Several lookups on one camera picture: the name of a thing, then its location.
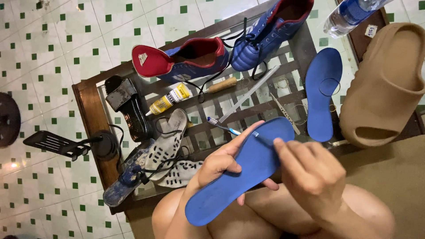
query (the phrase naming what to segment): hand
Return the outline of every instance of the hand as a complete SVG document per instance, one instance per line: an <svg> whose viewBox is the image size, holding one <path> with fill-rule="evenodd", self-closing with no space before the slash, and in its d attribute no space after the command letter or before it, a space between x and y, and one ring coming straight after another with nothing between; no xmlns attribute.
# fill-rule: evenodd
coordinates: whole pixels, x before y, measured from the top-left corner
<svg viewBox="0 0 425 239"><path fill-rule="evenodd" d="M243 169L233 158L239 151L239 147L245 138L260 124L264 121L260 120L249 128L244 130L240 135L234 138L232 141L221 146L218 150L210 154L204 161L202 167L193 176L189 183L197 183L198 188L203 188L208 183L214 181L223 174L224 171L230 171L233 173L240 173ZM278 190L279 185L271 179L266 179L263 184L271 190ZM243 205L245 201L245 193L237 198L239 205Z"/></svg>
<svg viewBox="0 0 425 239"><path fill-rule="evenodd" d="M273 141L280 158L282 182L315 220L329 222L346 206L342 194L346 171L320 143Z"/></svg>

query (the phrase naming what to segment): wooden handle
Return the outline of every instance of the wooden handle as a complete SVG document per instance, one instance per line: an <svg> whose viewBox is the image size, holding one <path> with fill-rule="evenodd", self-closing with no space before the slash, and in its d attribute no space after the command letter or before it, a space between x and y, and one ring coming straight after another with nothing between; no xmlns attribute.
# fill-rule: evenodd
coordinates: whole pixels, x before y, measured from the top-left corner
<svg viewBox="0 0 425 239"><path fill-rule="evenodd" d="M236 85L237 83L238 82L236 80L236 77L229 78L225 81L222 81L220 83L217 83L217 84L210 86L208 88L208 93L215 93L215 92L227 89L229 87Z"/></svg>

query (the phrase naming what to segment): tan slide sandal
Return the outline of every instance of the tan slide sandal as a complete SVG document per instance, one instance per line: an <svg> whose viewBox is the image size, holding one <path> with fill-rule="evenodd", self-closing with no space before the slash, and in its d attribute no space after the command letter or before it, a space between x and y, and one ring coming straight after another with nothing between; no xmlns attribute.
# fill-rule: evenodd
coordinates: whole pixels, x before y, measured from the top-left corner
<svg viewBox="0 0 425 239"><path fill-rule="evenodd" d="M393 23L373 38L341 107L343 136L367 148L391 142L425 93L425 30Z"/></svg>

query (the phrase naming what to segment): glue tube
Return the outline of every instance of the glue tube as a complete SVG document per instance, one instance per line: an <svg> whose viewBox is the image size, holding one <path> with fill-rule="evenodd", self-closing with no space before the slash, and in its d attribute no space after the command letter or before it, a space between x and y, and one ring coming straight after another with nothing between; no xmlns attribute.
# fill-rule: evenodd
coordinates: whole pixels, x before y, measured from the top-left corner
<svg viewBox="0 0 425 239"><path fill-rule="evenodd" d="M157 99L150 107L149 112L146 113L146 116L151 114L160 114L166 111L171 106L176 103L188 98L190 96L190 91L187 86L183 83L177 85L172 91L164 95L162 98Z"/></svg>

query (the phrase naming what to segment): blue insole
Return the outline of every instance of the blue insole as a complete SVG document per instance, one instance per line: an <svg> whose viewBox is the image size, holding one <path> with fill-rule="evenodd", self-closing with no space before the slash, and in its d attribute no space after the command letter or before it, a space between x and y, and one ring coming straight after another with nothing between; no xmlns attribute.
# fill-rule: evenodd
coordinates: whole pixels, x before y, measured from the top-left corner
<svg viewBox="0 0 425 239"><path fill-rule="evenodd" d="M316 141L328 141L334 134L329 104L342 73L341 55L334 48L321 50L307 70L307 131Z"/></svg>
<svg viewBox="0 0 425 239"><path fill-rule="evenodd" d="M269 140L281 138L285 142L294 139L294 129L285 117L277 117L254 129ZM186 204L187 220L194 226L212 221L238 196L270 177L280 166L278 155L271 142L250 134L235 157L242 167L241 173L224 172L207 184Z"/></svg>

